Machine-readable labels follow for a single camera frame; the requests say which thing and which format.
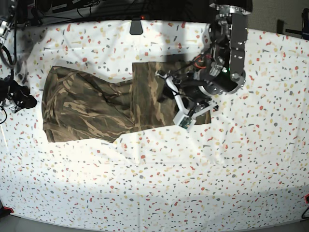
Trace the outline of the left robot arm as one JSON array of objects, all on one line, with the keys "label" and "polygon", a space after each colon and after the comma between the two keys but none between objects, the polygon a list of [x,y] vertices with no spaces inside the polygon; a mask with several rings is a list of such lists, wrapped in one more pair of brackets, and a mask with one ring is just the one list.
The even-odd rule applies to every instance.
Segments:
[{"label": "left robot arm", "polygon": [[164,79],[164,94],[176,101],[173,123],[189,131],[197,118],[218,109],[213,96],[233,94],[246,82],[244,70],[251,0],[211,0],[217,15],[209,25],[209,48],[176,70],[156,71]]}]

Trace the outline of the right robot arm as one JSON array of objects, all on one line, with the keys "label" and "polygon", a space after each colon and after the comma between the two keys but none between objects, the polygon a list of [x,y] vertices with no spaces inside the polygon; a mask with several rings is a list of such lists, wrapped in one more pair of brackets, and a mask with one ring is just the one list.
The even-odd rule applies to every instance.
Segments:
[{"label": "right robot arm", "polygon": [[24,77],[17,54],[18,26],[25,24],[27,5],[23,0],[0,2],[0,109],[17,113],[36,106]]}]

